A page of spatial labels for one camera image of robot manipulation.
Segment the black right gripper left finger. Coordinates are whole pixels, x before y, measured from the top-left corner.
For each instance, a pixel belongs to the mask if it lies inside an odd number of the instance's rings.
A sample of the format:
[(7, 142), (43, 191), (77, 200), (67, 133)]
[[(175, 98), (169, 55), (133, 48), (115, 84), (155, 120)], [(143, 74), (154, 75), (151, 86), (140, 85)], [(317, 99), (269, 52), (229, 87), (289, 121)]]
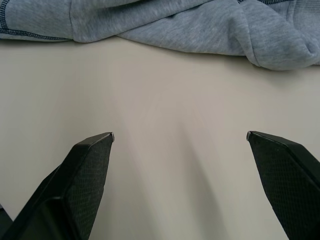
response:
[(0, 240), (89, 240), (103, 197), (113, 132), (75, 144)]

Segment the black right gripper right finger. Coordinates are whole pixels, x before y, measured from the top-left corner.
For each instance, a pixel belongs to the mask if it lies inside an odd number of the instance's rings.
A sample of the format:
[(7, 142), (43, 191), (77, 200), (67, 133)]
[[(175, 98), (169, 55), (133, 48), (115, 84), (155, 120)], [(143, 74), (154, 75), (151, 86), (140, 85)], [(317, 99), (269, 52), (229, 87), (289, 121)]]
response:
[(265, 195), (289, 240), (320, 240), (320, 161), (303, 145), (258, 131), (250, 144)]

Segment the light blue zip-up sweatshirt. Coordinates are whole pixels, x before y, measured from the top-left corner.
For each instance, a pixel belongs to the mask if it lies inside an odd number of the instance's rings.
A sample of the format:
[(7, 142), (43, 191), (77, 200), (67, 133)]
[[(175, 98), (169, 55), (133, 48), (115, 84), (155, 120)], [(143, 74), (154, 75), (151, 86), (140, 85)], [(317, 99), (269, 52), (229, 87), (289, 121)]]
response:
[(0, 39), (113, 36), (294, 70), (320, 65), (320, 0), (0, 0)]

